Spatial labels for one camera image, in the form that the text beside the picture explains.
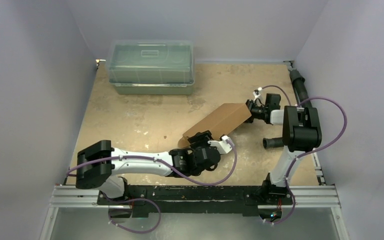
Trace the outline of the brown cardboard box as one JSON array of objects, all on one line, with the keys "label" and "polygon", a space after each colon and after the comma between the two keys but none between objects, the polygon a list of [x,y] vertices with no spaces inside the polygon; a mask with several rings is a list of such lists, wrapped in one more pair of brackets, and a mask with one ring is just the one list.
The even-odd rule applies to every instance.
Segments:
[{"label": "brown cardboard box", "polygon": [[228,135],[252,116],[245,103],[223,103],[214,111],[198,121],[178,141],[179,148],[190,145],[189,139],[197,133],[210,131],[214,140],[219,140],[223,135]]}]

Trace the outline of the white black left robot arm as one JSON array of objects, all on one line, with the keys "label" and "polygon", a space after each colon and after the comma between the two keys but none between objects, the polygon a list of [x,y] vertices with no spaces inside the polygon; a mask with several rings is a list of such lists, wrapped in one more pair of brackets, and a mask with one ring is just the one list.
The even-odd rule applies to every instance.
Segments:
[{"label": "white black left robot arm", "polygon": [[75,186],[81,190],[99,190],[118,205],[129,199],[127,180],[121,174],[150,174],[161,177],[189,178],[217,168],[221,156],[229,153],[232,140],[223,135],[214,140],[210,131],[189,139],[189,146],[169,151],[146,153],[112,147],[100,140],[77,153]]}]

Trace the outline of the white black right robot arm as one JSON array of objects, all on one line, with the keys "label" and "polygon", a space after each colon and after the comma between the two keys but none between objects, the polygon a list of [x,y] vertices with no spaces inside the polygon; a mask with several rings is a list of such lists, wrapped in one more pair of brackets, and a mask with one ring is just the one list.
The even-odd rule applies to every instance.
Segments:
[{"label": "white black right robot arm", "polygon": [[264,104],[259,105],[258,98],[245,102],[251,114],[246,120],[247,123],[253,123],[257,119],[267,124],[282,126],[283,151],[280,159],[253,194],[255,198],[261,198],[268,204],[292,195],[289,184],[300,158],[319,147],[322,142],[318,110],[315,107],[291,105],[281,109],[280,100],[279,94],[268,93]]}]

